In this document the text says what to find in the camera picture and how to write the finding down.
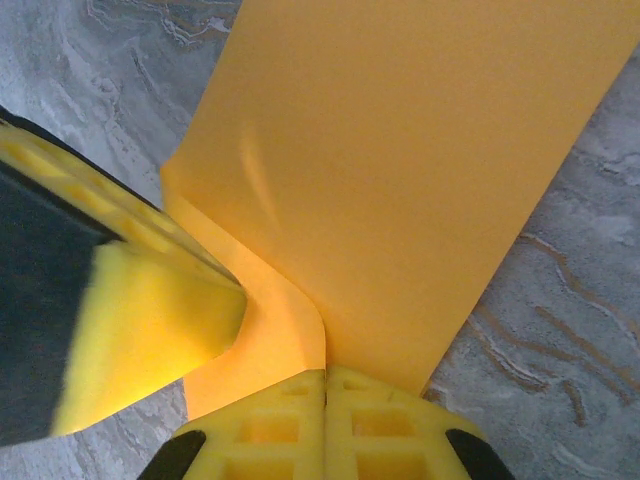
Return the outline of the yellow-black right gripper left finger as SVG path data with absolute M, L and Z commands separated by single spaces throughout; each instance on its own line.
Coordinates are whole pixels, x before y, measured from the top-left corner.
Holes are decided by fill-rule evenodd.
M 143 480 L 324 480 L 325 405 L 306 370 L 183 425 Z

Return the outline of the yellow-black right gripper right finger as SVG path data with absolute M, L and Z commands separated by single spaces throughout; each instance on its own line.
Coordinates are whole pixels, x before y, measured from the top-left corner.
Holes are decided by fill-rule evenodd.
M 326 480 L 511 480 L 462 416 L 345 367 L 326 388 Z

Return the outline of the orange paper sheet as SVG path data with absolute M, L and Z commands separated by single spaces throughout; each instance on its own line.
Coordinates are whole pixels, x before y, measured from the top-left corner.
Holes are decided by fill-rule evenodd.
M 196 418 L 338 364 L 420 394 L 640 42 L 640 0 L 243 0 L 169 214 L 250 295 Z

